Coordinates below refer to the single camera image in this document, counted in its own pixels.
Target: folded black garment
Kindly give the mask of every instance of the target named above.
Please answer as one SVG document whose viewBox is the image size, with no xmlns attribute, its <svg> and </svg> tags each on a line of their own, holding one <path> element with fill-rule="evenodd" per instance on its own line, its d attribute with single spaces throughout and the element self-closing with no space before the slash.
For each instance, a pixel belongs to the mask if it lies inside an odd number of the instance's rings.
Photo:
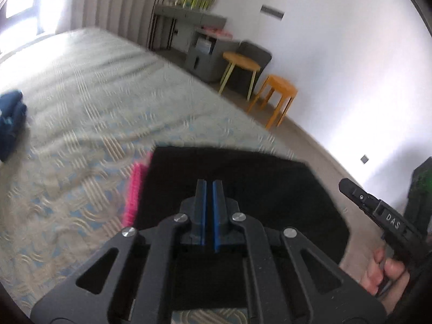
<svg viewBox="0 0 432 324">
<path fill-rule="evenodd" d="M 135 227 L 151 228 L 177 213 L 180 203 L 195 195 L 198 179 L 222 180 L 225 195 L 243 213 L 276 230 L 295 227 L 336 263 L 342 259 L 348 228 L 311 170 L 304 163 L 257 152 L 157 147 Z"/>
<path fill-rule="evenodd" d="M 13 152 L 16 136 L 21 130 L 27 106 L 22 102 L 22 92 L 14 90 L 0 96 L 0 161 Z"/>
</svg>

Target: stool leg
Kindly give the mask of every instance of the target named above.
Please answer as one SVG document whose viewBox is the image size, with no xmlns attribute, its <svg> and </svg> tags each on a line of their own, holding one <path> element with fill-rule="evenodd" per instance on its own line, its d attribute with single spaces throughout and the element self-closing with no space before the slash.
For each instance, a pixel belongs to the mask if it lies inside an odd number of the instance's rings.
<svg viewBox="0 0 432 324">
<path fill-rule="evenodd" d="M 263 86 L 261 86 L 261 89 L 258 91 L 258 94 L 256 94 L 254 100 L 252 101 L 251 105 L 249 106 L 247 113 L 249 113 L 251 111 L 252 107 L 257 103 L 257 101 L 260 98 L 260 95 L 264 92 L 266 85 L 267 85 L 267 81 L 265 81 Z"/>
<path fill-rule="evenodd" d="M 282 105 L 284 104 L 285 100 L 286 100 L 286 97 L 282 96 L 279 103 L 277 104 L 276 109 L 273 112 L 273 115 L 271 116 L 271 118 L 269 119 L 269 121 L 266 125 L 266 129 L 269 129 L 273 125 L 273 122 L 275 121 L 276 117 L 280 113 L 280 109 L 282 108 Z"/>
<path fill-rule="evenodd" d="M 265 106 L 267 105 L 267 103 L 269 102 L 270 97 L 271 97 L 271 95 L 273 95 L 273 93 L 274 93 L 274 88 L 271 87 L 269 93 L 268 93 L 267 96 L 264 98 L 264 101 L 263 101 L 263 103 L 261 104 L 260 110 L 263 110 L 263 109 L 264 109 L 264 107 L 265 107 Z"/>
<path fill-rule="evenodd" d="M 248 101 L 251 99 L 252 90 L 254 89 L 254 82 L 255 82 L 256 74 L 257 74 L 256 71 L 254 71 L 254 73 L 252 74 L 251 85 L 249 86 L 249 92 L 248 92 Z"/>
<path fill-rule="evenodd" d="M 277 125 L 276 125 L 276 126 L 279 126 L 280 123 L 282 123 L 282 121 L 284 120 L 285 115 L 286 115 L 286 113 L 287 113 L 287 111 L 288 111 L 288 109 L 289 109 L 289 107 L 291 106 L 291 103 L 292 103 L 293 101 L 294 101 L 294 98 L 293 98 L 293 97 L 289 99 L 288 104 L 286 105 L 285 110 L 284 110 L 283 113 L 282 113 L 282 117 L 279 119 L 279 122 L 277 122 Z"/>
<path fill-rule="evenodd" d="M 225 89 L 225 85 L 226 85 L 228 79 L 230 78 L 231 73 L 232 73 L 234 67 L 235 67 L 235 64 L 232 63 L 232 64 L 230 65 L 229 69 L 228 69 L 228 72 L 226 73 L 225 79 L 224 79 L 223 82 L 222 82 L 222 85 L 221 85 L 220 90 L 219 90 L 219 95 L 221 95 L 222 92 L 223 92 L 223 89 Z"/>
<path fill-rule="evenodd" d="M 228 62 L 228 65 L 226 66 L 226 69 L 225 69 L 225 71 L 223 72 L 223 76 L 222 76 L 222 78 L 220 79 L 220 84 L 222 85 L 222 83 L 223 83 L 223 80 L 225 79 L 225 77 L 226 77 L 226 73 L 228 73 L 228 69 L 231 67 L 231 62 Z"/>
</svg>

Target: pink towel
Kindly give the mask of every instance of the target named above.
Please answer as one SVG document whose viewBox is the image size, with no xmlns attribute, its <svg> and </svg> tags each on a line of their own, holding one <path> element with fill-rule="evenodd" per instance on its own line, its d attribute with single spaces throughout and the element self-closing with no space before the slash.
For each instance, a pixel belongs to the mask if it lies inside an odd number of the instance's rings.
<svg viewBox="0 0 432 324">
<path fill-rule="evenodd" d="M 146 179 L 152 153 L 148 153 L 144 162 L 138 162 L 133 165 L 132 174 L 129 180 L 129 191 L 126 199 L 126 206 L 124 207 L 124 214 L 122 224 L 123 226 L 132 226 L 138 212 L 138 205 L 140 203 L 140 195 L 143 190 L 144 181 Z"/>
</svg>

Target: beige curtain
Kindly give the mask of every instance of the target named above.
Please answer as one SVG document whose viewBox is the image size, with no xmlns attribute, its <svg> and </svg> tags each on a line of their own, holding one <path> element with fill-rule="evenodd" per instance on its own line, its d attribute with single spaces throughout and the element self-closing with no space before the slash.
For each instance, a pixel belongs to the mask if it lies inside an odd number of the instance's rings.
<svg viewBox="0 0 432 324">
<path fill-rule="evenodd" d="M 96 26 L 147 46 L 155 4 L 170 1 L 173 0 L 66 0 L 58 33 Z M 166 42 L 170 24 L 160 19 L 155 45 Z"/>
</svg>

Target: blue strip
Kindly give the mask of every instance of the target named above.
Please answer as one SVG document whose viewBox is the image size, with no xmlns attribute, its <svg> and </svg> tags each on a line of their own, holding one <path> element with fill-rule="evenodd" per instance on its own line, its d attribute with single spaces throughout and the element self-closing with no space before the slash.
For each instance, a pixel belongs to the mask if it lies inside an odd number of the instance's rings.
<svg viewBox="0 0 432 324">
<path fill-rule="evenodd" d="M 207 209 L 207 182 L 204 182 L 204 196 L 202 200 L 202 216 L 201 216 L 201 246 L 206 243 L 206 209 Z"/>
<path fill-rule="evenodd" d="M 214 228 L 213 228 L 213 233 L 214 233 L 214 246 L 215 246 L 215 252 L 219 252 L 219 248 L 220 248 L 220 240 L 219 240 L 219 206 L 217 204 L 217 192 L 216 192 L 216 182 L 213 182 L 213 222 L 214 222 Z"/>
</svg>

